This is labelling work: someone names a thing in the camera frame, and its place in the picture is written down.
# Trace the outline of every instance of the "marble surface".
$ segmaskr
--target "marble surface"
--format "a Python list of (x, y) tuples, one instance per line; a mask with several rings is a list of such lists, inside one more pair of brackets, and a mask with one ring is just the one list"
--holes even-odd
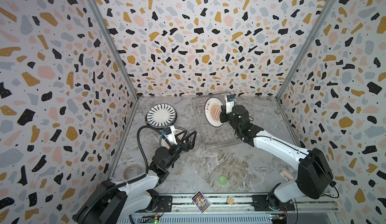
[[(293, 143), (274, 98), (237, 97), (236, 101), (249, 111), (250, 116), (254, 118), (254, 124), (280, 139)], [(123, 180), (123, 173), (130, 164), (137, 164), (141, 171), (145, 170), (136, 134), (138, 128), (145, 125), (147, 111), (160, 103), (168, 103), (176, 109), (176, 127), (189, 132), (197, 130), (198, 134), (195, 148), (182, 154), (174, 168), (168, 169), (168, 178), (156, 188), (159, 193), (193, 193), (198, 190), (205, 193), (268, 192), (275, 184), (283, 182), (279, 174), (282, 170), (294, 173), (294, 169), (281, 159), (241, 141), (240, 144), (206, 151), (193, 113), (191, 98), (140, 98), (113, 181)], [(141, 131), (140, 141), (149, 164), (159, 147), (159, 138), (159, 134), (151, 129)], [(228, 179), (224, 187), (218, 184), (221, 175)]]

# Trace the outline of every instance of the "trading card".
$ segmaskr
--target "trading card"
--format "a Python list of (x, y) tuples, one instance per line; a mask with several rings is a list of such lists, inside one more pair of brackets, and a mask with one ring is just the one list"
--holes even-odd
[(210, 207), (209, 201), (205, 198), (201, 191), (198, 191), (192, 197), (192, 200), (196, 207), (200, 210), (201, 214), (203, 214)]

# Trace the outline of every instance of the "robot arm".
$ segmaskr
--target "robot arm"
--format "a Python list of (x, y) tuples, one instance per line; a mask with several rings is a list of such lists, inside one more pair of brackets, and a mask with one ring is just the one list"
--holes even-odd
[(298, 172), (297, 178), (284, 184), (279, 183), (270, 191), (270, 207), (275, 209), (278, 201), (285, 203), (301, 196), (318, 199), (333, 178), (323, 152), (316, 148), (310, 151), (295, 146), (250, 123), (248, 111), (244, 106), (236, 105), (234, 97), (235, 95), (225, 96), (220, 121), (229, 122), (243, 142), (266, 150)]
[[(195, 146), (196, 131), (189, 135), (186, 131), (174, 135), (174, 130), (175, 127), (170, 126), (160, 133), (170, 148), (156, 150), (148, 171), (123, 182), (103, 181), (73, 220), (80, 224), (113, 224), (139, 210), (157, 210), (159, 194), (153, 188), (165, 181), (169, 175), (167, 169), (174, 167), (180, 154)], [(183, 135), (181, 140), (177, 138), (179, 135)]]

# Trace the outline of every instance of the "dish rack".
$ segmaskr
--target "dish rack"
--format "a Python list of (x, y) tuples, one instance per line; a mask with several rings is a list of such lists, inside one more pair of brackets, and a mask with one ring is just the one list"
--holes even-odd
[(231, 145), (242, 143), (235, 138), (235, 131), (228, 123), (224, 123), (220, 127), (213, 127), (209, 124), (205, 117), (205, 103), (211, 97), (217, 97), (224, 103), (224, 97), (231, 93), (218, 93), (206, 96), (198, 96), (192, 98), (192, 103), (195, 111), (197, 129), (201, 132), (201, 139), (206, 150), (219, 149)]

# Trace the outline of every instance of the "patterned wall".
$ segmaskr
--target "patterned wall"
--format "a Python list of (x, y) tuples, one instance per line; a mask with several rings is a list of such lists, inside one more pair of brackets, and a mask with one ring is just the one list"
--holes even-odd
[(347, 224), (386, 219), (385, 4), (338, 0), (280, 100), (298, 139), (326, 154)]
[(68, 223), (133, 99), (84, 0), (0, 0), (0, 34), (0, 222)]
[(326, 0), (96, 0), (139, 95), (276, 95)]

